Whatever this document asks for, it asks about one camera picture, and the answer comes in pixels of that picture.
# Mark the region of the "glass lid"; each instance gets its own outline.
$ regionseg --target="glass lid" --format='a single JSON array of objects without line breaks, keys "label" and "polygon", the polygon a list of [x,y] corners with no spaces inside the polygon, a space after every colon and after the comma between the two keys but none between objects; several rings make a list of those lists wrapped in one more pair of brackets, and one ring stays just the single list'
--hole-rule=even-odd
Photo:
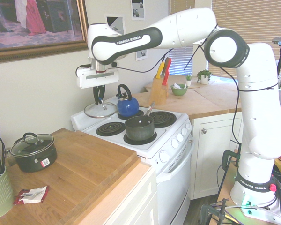
[{"label": "glass lid", "polygon": [[35,155],[49,148],[53,142],[54,138],[49,134],[25,133],[14,143],[10,152],[16,157]]},{"label": "glass lid", "polygon": [[84,113],[92,118],[105,118],[110,117],[118,111],[117,106],[110,102],[102,104],[91,104],[84,108]]}]

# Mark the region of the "floor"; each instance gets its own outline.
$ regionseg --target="floor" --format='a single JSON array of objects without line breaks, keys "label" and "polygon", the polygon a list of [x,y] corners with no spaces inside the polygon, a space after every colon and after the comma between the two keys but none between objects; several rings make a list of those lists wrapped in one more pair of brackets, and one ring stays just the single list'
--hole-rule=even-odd
[{"label": "floor", "polygon": [[191,200],[183,225],[198,225],[200,210],[203,204],[212,204],[217,201],[217,195]]}]

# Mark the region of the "oven handle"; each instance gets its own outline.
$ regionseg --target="oven handle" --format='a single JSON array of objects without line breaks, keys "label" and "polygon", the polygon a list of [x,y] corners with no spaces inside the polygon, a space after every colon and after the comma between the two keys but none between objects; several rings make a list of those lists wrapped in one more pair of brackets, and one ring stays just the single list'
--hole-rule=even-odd
[{"label": "oven handle", "polygon": [[157,183],[165,182],[165,181],[172,179],[172,177],[174,177],[182,169],[182,167],[187,163],[189,157],[191,156],[191,153],[192,153],[192,149],[189,150],[187,156],[183,159],[183,161],[179,164],[179,166],[177,166],[177,168],[175,170],[173,170],[172,172],[159,174],[158,177],[156,178]]}]

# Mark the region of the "blue kettle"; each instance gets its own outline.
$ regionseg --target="blue kettle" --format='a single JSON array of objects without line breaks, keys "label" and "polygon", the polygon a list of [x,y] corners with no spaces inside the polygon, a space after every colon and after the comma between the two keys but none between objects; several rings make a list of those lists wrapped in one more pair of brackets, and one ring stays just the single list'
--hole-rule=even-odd
[{"label": "blue kettle", "polygon": [[[121,88],[123,88],[126,92],[121,93]],[[123,117],[130,117],[135,115],[139,110],[139,103],[136,98],[132,97],[129,88],[120,84],[118,86],[118,93],[116,95],[118,97],[118,112]]]}]

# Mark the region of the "wrapper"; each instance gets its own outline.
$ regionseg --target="wrapper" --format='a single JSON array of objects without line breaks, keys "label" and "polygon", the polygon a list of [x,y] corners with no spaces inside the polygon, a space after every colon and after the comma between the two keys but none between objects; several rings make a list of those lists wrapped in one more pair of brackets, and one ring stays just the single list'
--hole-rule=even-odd
[{"label": "wrapper", "polygon": [[18,196],[15,197],[14,205],[28,204],[28,203],[42,203],[47,196],[49,186],[40,187],[36,189],[26,190],[22,189]]}]

